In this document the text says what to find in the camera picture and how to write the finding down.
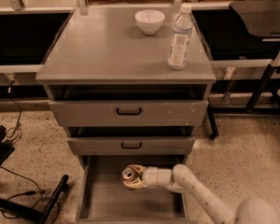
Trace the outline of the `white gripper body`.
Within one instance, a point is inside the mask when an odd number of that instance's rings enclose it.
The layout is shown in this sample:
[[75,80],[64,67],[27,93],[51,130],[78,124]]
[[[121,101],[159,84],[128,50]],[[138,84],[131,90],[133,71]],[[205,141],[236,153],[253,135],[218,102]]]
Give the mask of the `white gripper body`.
[[147,167],[142,173],[142,181],[145,187],[156,188],[158,186],[158,168]]

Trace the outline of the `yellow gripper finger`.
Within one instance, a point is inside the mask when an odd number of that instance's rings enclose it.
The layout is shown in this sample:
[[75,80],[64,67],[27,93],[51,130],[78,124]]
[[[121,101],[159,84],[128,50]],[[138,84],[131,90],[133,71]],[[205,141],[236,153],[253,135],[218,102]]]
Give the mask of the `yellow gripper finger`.
[[129,165],[128,167],[134,168],[136,171],[136,176],[141,176],[142,173],[146,170],[146,167],[143,165]]
[[134,181],[124,181],[123,184],[128,189],[142,189],[145,188],[147,185],[140,179],[136,179]]

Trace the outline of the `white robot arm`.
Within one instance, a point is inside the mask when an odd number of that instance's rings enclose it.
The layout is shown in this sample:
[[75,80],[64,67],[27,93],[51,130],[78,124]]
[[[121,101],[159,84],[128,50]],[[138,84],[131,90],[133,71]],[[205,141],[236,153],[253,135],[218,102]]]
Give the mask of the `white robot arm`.
[[260,198],[246,199],[233,211],[184,164],[172,169],[132,164],[122,171],[122,178],[128,189],[165,188],[176,193],[187,190],[214,224],[280,224],[275,208]]

